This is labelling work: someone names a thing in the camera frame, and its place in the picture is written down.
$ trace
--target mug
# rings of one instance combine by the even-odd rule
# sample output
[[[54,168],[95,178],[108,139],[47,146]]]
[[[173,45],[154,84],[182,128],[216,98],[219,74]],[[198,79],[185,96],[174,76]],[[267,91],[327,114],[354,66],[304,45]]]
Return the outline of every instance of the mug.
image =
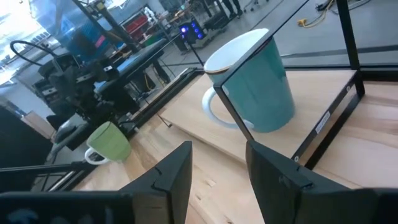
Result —
[[[89,164],[101,165],[109,161],[123,161],[131,153],[129,141],[112,122],[107,121],[98,127],[87,139],[90,148],[85,152],[85,159]],[[90,159],[92,153],[104,157],[101,161]]]
[[[204,70],[213,83],[224,78],[236,63],[268,29],[256,29],[229,41],[206,61]],[[268,39],[252,57],[223,85],[223,90],[248,128],[257,132],[275,131],[287,124],[294,115],[294,102],[286,72],[275,40]],[[238,128],[217,118],[210,103],[216,95],[213,87],[202,98],[205,114],[217,124]]]

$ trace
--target mug handle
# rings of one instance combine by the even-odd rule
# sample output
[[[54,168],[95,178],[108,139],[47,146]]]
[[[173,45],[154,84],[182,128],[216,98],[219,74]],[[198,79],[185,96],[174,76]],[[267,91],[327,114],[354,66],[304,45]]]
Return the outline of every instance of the mug handle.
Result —
[[[223,121],[214,115],[214,113],[211,110],[210,104],[211,104],[211,100],[213,99],[213,97],[215,95],[216,95],[216,91],[214,90],[213,87],[210,87],[206,91],[206,93],[203,95],[203,98],[201,99],[201,107],[203,108],[207,117],[209,117],[212,121],[216,122],[217,124],[224,126],[226,128],[239,128],[236,123],[229,123],[229,122]],[[243,122],[246,125],[246,127],[254,128],[254,124],[252,124],[252,122],[247,121],[245,119],[243,120]]]
[[[91,160],[91,159],[90,159],[90,155],[91,155],[92,153],[94,153],[94,152],[96,152],[96,151],[95,151],[92,147],[90,147],[89,149],[87,149],[86,152],[85,152],[85,159],[86,159],[86,161],[87,161],[89,164],[93,164],[93,165],[102,165],[102,164],[105,164],[105,163],[109,162],[109,159],[107,159],[107,158],[105,158],[105,157],[104,157],[104,159],[101,160],[101,161],[93,161],[93,160]]]

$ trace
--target black metal frame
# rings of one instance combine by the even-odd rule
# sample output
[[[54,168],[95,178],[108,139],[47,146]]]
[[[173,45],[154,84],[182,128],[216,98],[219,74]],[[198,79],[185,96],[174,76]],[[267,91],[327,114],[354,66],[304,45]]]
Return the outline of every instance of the black metal frame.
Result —
[[[225,78],[213,85],[213,88],[217,92],[218,96],[221,98],[223,104],[239,126],[243,135],[246,137],[248,141],[255,140],[248,130],[248,128],[244,125],[242,118],[238,115],[235,110],[232,102],[229,100],[227,94],[223,91],[222,86],[235,74],[235,72],[250,58],[256,54],[257,49],[260,49],[264,43],[268,42],[272,38],[272,36],[287,22],[289,21],[295,13],[297,13],[308,0],[298,4],[292,12],[282,21],[278,23],[276,28],[271,29],[263,38],[261,38],[246,54],[243,55],[241,59],[239,59],[227,72]],[[305,138],[303,143],[297,149],[295,154],[291,157],[295,162],[298,162],[300,156],[305,152],[310,143],[318,136],[318,132],[316,131],[317,126],[322,121],[325,116],[329,116],[333,114],[334,110],[337,106],[343,101],[345,96],[347,96],[349,90],[355,86],[356,94],[351,99],[348,106],[344,109],[342,114],[338,117],[335,124],[328,131],[326,136],[321,141],[320,145],[316,148],[315,152],[312,154],[311,158],[307,161],[306,167],[309,169],[313,169],[317,162],[320,160],[322,155],[328,149],[328,146],[334,140],[336,135],[339,133],[340,129],[344,126],[345,122],[355,110],[358,103],[361,101],[362,97],[365,94],[364,81],[375,81],[375,82],[398,82],[398,65],[396,64],[367,64],[361,65],[358,57],[358,49],[356,48],[355,38],[353,27],[351,24],[351,18],[349,16],[349,9],[347,0],[336,0],[337,7],[339,10],[339,17],[341,22],[341,27],[343,29],[345,44],[346,44],[346,53],[348,54],[349,64],[346,65],[301,65],[301,66],[285,66],[286,70],[355,70],[355,74],[349,80],[349,82],[344,86],[344,88],[340,91],[338,96],[335,98],[333,103],[329,106],[329,108],[325,111],[323,116],[318,121],[317,125],[314,126],[310,134]]]

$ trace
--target wood grain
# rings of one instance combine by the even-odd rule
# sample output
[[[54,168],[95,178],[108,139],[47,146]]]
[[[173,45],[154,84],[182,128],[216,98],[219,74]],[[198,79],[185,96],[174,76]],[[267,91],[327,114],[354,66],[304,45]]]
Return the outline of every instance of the wood grain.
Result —
[[[365,89],[366,96],[314,171],[353,189],[398,187],[398,86],[371,83]],[[351,97],[349,93],[342,103]],[[324,130],[341,112],[336,110]],[[99,166],[75,190],[118,190],[187,140],[193,141],[194,166],[186,223],[263,223],[245,165],[176,127],[167,128],[158,117],[130,140],[133,153],[125,163]]]
[[[398,86],[366,84],[366,95],[315,169],[363,187],[398,187]]]
[[[264,223],[246,166],[176,127],[153,117],[131,139],[122,164],[99,166],[75,190],[118,190],[172,152],[193,142],[193,175],[186,223]]]
[[[277,131],[251,131],[253,138],[287,157],[292,157],[352,76],[351,70],[288,72],[287,78],[295,101],[295,116]],[[212,82],[207,76],[201,77],[161,117],[244,162],[246,138],[242,132],[212,122],[201,108],[202,96],[211,86]],[[221,119],[233,121],[217,96],[211,107]]]

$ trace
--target wooden board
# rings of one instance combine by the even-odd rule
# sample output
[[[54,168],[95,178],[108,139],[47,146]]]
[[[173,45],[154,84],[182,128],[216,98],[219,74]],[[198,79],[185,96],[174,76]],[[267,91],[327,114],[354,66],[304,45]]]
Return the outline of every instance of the wooden board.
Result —
[[[288,72],[287,78],[295,101],[295,116],[277,131],[251,131],[254,139],[287,157],[292,157],[353,74],[354,71],[351,70]],[[246,138],[242,132],[212,122],[201,108],[202,96],[211,86],[212,82],[206,75],[201,77],[161,117],[244,162]],[[219,118],[233,121],[217,96],[211,107]]]
[[[361,106],[314,171],[350,188],[398,187],[398,86],[365,89]],[[193,141],[194,166],[186,223],[263,223],[245,165],[158,117],[130,140],[133,153],[125,163],[97,167],[75,190],[118,190],[187,140]]]
[[[358,187],[398,188],[398,86],[366,94],[314,168]]]
[[[166,127],[157,117],[144,126],[130,140],[133,152],[124,163],[99,166],[75,190],[118,190],[184,141],[192,141],[192,187],[186,223],[264,223],[245,165],[177,127]]]

